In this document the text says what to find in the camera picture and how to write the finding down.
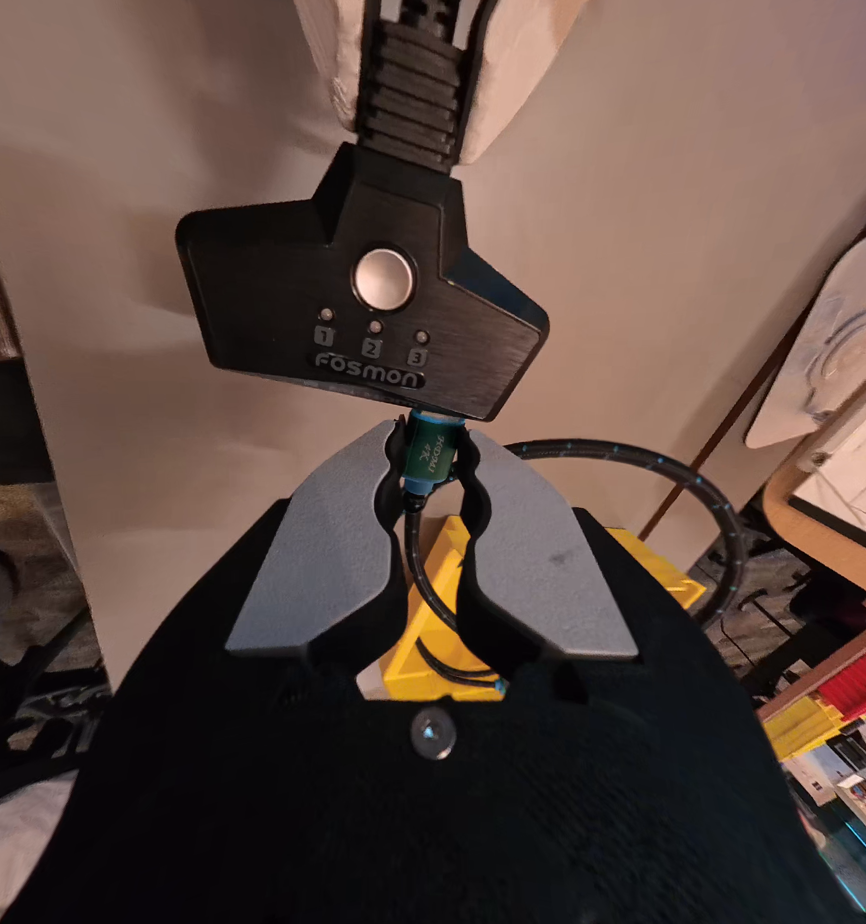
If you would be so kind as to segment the black video switch box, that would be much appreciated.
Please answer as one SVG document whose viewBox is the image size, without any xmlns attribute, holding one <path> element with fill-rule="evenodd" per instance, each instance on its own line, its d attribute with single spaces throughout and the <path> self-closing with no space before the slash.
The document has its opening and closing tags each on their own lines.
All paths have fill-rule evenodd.
<svg viewBox="0 0 866 924">
<path fill-rule="evenodd" d="M 470 248 L 451 175 L 497 2 L 368 2 L 355 143 L 308 200 L 186 214 L 175 244 L 211 364 L 490 422 L 549 318 Z"/>
</svg>

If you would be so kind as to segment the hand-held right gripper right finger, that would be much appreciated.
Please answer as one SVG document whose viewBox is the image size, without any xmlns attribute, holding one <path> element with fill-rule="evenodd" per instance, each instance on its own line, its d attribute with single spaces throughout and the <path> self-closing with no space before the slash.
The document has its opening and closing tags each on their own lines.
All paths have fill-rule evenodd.
<svg viewBox="0 0 866 924">
<path fill-rule="evenodd" d="M 634 663 L 639 649 L 562 495 L 485 433 L 456 456 L 469 538 L 456 597 L 462 643 L 507 681 L 534 664 Z"/>
</svg>

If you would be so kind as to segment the clear plastic packaging tray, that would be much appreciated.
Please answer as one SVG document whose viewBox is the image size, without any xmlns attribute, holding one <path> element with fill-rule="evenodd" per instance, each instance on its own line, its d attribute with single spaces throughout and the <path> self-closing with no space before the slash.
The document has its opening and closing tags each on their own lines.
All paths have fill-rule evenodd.
<svg viewBox="0 0 866 924">
<path fill-rule="evenodd" d="M 866 383 L 866 237 L 833 266 L 744 435 L 760 449 L 819 430 Z"/>
</svg>

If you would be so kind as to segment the red plastic bin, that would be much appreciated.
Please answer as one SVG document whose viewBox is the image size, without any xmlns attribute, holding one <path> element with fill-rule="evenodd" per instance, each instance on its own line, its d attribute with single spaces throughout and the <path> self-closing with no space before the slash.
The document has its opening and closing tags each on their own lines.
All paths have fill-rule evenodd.
<svg viewBox="0 0 866 924">
<path fill-rule="evenodd" d="M 866 716 L 866 653 L 827 680 L 817 690 L 818 697 L 832 707 L 845 722 Z"/>
</svg>

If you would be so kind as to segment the round wooden stool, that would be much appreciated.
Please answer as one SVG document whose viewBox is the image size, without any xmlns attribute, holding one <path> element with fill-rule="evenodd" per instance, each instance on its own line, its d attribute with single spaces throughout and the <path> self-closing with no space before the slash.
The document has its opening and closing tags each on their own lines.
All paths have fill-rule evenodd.
<svg viewBox="0 0 866 924">
<path fill-rule="evenodd" d="M 797 460 L 819 436 L 803 437 L 793 445 L 768 478 L 763 488 L 763 512 L 786 544 L 866 590 L 866 548 L 790 505 L 790 498 L 806 476 Z"/>
</svg>

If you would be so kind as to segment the small yellow plastic bin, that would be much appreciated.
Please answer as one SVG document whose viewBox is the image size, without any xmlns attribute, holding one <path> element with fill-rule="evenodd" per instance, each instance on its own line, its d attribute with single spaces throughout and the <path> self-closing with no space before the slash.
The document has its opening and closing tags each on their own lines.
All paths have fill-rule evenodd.
<svg viewBox="0 0 866 924">
<path fill-rule="evenodd" d="M 864 719 L 864 715 L 845 716 L 814 692 L 763 719 L 761 724 L 775 757 L 784 762 L 825 745 L 845 728 L 859 727 Z"/>
</svg>

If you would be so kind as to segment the white cardboard box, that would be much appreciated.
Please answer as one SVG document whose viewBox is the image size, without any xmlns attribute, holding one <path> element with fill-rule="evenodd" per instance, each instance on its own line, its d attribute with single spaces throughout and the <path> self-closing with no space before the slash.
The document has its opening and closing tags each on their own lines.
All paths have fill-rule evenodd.
<svg viewBox="0 0 866 924">
<path fill-rule="evenodd" d="M 800 459 L 790 504 L 866 548 L 866 407 Z"/>
</svg>

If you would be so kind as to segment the black office chair base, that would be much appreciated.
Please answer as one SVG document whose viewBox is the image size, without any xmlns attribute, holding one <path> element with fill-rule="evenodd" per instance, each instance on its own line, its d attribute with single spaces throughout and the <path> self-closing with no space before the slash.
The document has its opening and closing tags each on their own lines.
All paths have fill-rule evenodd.
<svg viewBox="0 0 866 924">
<path fill-rule="evenodd" d="M 0 658 L 0 772 L 27 763 L 77 760 L 112 698 L 102 663 L 52 670 L 91 622 L 82 607 L 47 640 L 9 664 Z"/>
</svg>

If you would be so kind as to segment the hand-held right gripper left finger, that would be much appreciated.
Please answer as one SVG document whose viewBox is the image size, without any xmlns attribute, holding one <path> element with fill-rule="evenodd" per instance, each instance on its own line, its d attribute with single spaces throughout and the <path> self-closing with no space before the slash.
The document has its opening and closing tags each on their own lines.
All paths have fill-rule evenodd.
<svg viewBox="0 0 866 924">
<path fill-rule="evenodd" d="M 378 424 L 293 492 L 225 644 L 358 676 L 403 636 L 404 421 Z"/>
</svg>

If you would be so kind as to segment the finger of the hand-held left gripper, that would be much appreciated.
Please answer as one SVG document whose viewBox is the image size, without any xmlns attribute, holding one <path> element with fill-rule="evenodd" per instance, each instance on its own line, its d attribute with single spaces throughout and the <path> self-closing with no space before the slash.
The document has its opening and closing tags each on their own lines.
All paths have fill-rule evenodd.
<svg viewBox="0 0 866 924">
<path fill-rule="evenodd" d="M 482 2 L 469 41 L 459 164 L 479 159 L 548 73 L 585 1 Z"/>
<path fill-rule="evenodd" d="M 362 65 L 370 54 L 381 1 L 294 1 L 322 86 L 340 125 L 358 134 Z"/>
</svg>

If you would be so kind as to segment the yellow plastic block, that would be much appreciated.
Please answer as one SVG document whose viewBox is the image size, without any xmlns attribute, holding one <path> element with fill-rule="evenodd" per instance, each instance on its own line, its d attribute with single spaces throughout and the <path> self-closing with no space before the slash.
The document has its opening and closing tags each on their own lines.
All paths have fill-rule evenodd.
<svg viewBox="0 0 866 924">
<path fill-rule="evenodd" d="M 688 611 L 706 589 L 667 559 L 650 550 L 633 533 L 609 527 L 608 533 Z M 425 571 L 439 598 L 454 611 L 469 532 L 459 515 L 443 519 Z M 393 700 L 499 701 L 507 684 L 485 667 L 413 588 L 408 595 L 408 622 L 401 640 L 381 659 L 382 683 Z"/>
</svg>

